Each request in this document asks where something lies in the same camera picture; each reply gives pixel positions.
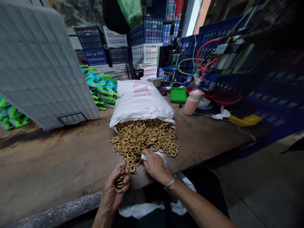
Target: pile of brass rings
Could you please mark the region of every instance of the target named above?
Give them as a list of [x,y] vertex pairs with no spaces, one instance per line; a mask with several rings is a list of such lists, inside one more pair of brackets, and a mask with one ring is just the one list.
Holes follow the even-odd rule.
[[141,163],[139,157],[146,148],[166,153],[176,157],[178,146],[175,144],[175,127],[169,122],[159,119],[136,120],[118,123],[115,125],[119,135],[111,137],[109,142],[115,144],[113,151],[122,155],[123,161],[128,165],[130,174],[137,174]]
[[126,176],[124,172],[125,166],[121,168],[119,177],[115,181],[116,192],[121,193],[124,188],[124,177]]

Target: pink thermos bottle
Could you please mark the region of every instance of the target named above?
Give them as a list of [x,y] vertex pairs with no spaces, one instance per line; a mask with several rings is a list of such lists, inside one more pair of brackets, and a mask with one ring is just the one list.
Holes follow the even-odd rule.
[[192,116],[204,95],[200,89],[194,89],[189,93],[189,97],[186,100],[183,113],[188,116]]

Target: red tube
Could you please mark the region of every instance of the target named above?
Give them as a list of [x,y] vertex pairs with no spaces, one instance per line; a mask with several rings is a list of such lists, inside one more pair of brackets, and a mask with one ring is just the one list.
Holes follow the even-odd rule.
[[205,44],[203,44],[203,46],[201,46],[200,48],[199,48],[199,50],[197,51],[197,53],[196,53],[196,59],[195,59],[195,62],[196,62],[196,64],[201,68],[201,69],[203,69],[203,67],[200,65],[200,63],[199,63],[199,61],[198,61],[198,56],[199,56],[199,52],[201,51],[201,49],[204,47],[204,46],[206,46],[207,44],[209,44],[209,43],[212,43],[212,42],[215,42],[215,41],[219,41],[221,38],[216,38],[216,39],[213,39],[213,40],[209,40],[208,42],[206,42]]
[[208,63],[202,71],[202,80],[205,81],[205,75],[204,75],[204,71],[207,69],[208,66],[210,66],[212,63],[214,63],[216,60],[218,59],[218,57],[214,58],[214,60],[212,60],[210,63]]

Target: hand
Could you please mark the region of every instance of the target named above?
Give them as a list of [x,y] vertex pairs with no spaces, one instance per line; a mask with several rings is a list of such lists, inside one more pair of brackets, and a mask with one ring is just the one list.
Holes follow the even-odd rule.
[[147,157],[147,161],[143,161],[146,171],[155,180],[167,186],[173,180],[173,175],[164,167],[162,157],[151,149],[145,149],[144,154]]
[[110,213],[114,214],[116,210],[118,209],[123,196],[125,192],[128,190],[130,186],[130,177],[129,177],[129,170],[126,167],[124,169],[125,171],[125,178],[123,180],[124,182],[124,187],[123,187],[123,192],[122,193],[117,193],[115,189],[115,180],[118,178],[120,174],[121,167],[126,166],[126,163],[120,163],[118,164],[111,175],[109,176],[108,182],[106,183],[104,190],[102,192],[102,196],[100,199],[100,205],[99,205],[99,210],[101,210],[101,213]]

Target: table surface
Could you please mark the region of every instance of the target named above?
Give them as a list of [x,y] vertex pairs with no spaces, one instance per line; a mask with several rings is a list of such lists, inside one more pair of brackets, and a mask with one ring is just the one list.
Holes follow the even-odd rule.
[[[176,173],[247,143],[252,138],[229,121],[186,116],[179,104],[175,111],[178,155],[161,154]],[[73,129],[46,131],[35,123],[12,131],[0,130],[0,226],[96,193],[103,189],[121,155],[113,152],[109,128],[113,109],[101,118]],[[255,137],[262,126],[242,129]],[[140,165],[131,175],[131,189],[153,182]]]

